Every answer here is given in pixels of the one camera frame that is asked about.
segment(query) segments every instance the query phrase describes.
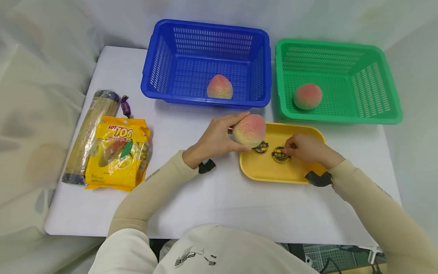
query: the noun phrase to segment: purple candy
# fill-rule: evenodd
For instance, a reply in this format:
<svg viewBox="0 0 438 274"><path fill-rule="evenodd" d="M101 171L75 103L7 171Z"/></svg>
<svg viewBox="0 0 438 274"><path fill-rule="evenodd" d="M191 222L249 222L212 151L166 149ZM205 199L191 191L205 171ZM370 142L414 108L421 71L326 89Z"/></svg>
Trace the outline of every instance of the purple candy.
<svg viewBox="0 0 438 274"><path fill-rule="evenodd" d="M123 95L122 96L122 103L120 105L122 106L123 115L128 117L128 119L132 119L132 118L134 118L134 116L132 116L132 114L131 114L131 107L129 107L129 104L127 102L128 98L129 98L128 96Z"/></svg>

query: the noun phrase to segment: yellow tray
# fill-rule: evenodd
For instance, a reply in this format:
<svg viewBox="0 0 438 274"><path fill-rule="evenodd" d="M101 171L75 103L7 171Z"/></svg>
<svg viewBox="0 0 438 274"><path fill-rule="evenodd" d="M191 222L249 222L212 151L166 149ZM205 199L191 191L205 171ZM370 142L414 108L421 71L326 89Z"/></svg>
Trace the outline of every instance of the yellow tray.
<svg viewBox="0 0 438 274"><path fill-rule="evenodd" d="M257 181L290 184L309 184L305 176L310 171L314 171L321 176L327 170L318 163L305 163L293 157L279 163L272 157L273 150L278 146L284 146L286 140L296 133L311 135L325 143L324 136L316 128L303 125L266 123L264 141L269 145L267 152L258 154L252 149L240 153L240 168L243 173Z"/></svg>

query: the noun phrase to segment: white shirt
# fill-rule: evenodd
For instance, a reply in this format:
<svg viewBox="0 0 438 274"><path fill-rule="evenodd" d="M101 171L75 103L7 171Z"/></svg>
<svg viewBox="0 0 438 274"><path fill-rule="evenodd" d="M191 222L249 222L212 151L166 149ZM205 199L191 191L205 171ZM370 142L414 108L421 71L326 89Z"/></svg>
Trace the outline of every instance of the white shirt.
<svg viewBox="0 0 438 274"><path fill-rule="evenodd" d="M132 228L117 231L102 244L89 271L100 273L318 272L269 239L208 224L189 230L159 263L146 234Z"/></svg>

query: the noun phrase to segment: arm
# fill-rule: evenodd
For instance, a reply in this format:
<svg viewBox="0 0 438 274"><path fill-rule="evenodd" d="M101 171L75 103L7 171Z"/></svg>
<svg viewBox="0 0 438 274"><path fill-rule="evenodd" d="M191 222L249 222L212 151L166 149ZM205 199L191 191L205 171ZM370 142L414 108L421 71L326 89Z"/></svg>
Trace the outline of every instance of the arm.
<svg viewBox="0 0 438 274"><path fill-rule="evenodd" d="M389 273L438 273L438 253L424 230L359 168L303 134L289 138L283 152L328 169L335 192L354 208L386 253Z"/></svg>
<svg viewBox="0 0 438 274"><path fill-rule="evenodd" d="M148 220L182 183L191 180L198 173L201 162L227 152L250 149L228 137L228 127L248 114L249 112L243 112L213 119L195 145L185 152L177 153L126 196L114 213L107 237L124 228L146 232Z"/></svg>
<svg viewBox="0 0 438 274"><path fill-rule="evenodd" d="M215 118L199 141L173 156L120 203L89 274L152 273L158 265L145 234L149 219L184 182L198 174L204 160L250 148L233 142L228 128L249 112Z"/></svg>

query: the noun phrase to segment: yellow snack bag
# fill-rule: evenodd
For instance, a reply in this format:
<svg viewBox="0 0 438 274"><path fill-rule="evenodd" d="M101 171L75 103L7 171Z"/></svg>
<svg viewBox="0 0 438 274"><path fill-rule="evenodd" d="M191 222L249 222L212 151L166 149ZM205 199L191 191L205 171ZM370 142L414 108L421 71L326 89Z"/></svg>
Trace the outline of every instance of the yellow snack bag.
<svg viewBox="0 0 438 274"><path fill-rule="evenodd" d="M144 119L102 117L85 172L86 189L134 189L145 178L149 138Z"/></svg>

